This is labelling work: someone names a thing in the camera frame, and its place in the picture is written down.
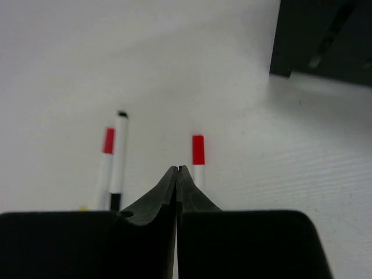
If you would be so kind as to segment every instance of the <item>marker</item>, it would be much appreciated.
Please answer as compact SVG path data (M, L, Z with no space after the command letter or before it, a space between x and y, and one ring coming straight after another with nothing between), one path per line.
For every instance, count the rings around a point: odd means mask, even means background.
M195 185L203 190L205 183L204 136L192 136L192 175Z
M115 121L115 144L110 182L110 210L120 210L123 189L124 158L127 139L128 114L118 111Z
M107 127L105 137L103 138L101 172L98 176L96 199L97 210L108 209L114 136L115 129L112 127Z

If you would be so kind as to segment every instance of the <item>red marker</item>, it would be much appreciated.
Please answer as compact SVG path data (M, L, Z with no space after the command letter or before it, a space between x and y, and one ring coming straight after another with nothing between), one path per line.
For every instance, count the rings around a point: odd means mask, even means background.
M98 177L97 187L97 210L109 209L109 186L111 178L111 168L113 160L113 144L115 138L115 129L112 127L106 128L106 134L103 139L101 172Z
M204 136L192 136L192 176L195 185L203 190L205 183Z

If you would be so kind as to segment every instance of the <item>table surface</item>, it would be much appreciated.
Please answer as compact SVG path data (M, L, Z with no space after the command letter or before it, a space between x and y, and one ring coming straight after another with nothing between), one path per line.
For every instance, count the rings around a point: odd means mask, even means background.
M104 127L125 109L123 206L190 165L203 133L215 204L301 210L335 278L371 278L371 88L269 77L278 8L2 1L0 211L92 208Z

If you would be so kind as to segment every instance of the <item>red marker cap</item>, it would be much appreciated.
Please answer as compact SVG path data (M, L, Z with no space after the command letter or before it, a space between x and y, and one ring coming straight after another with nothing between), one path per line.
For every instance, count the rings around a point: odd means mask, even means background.
M204 136L192 136L192 164L205 164Z
M103 153L114 154L114 138L115 138L115 129L112 127L107 127L105 140L103 141L103 147L102 147Z

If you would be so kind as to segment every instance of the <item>white surface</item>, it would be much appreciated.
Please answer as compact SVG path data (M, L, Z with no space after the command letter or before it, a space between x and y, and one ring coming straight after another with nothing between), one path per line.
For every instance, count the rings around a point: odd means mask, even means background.
M192 179L195 185L202 191L206 190L206 177L205 177L205 165L204 164L193 164L192 165Z
M114 139L114 155L112 160L112 172L110 180L110 193L121 194L123 192L123 178L125 173L125 157L126 157L126 142L128 118L116 116L115 119L115 139Z
M109 210L109 187L112 172L113 155L109 153L102 153L101 168L98 170L98 183L96 192L96 206L90 209Z
M372 91L269 77L279 0L0 2L0 210L94 202L130 115L123 206L206 137L223 209L298 209L335 278L372 274Z

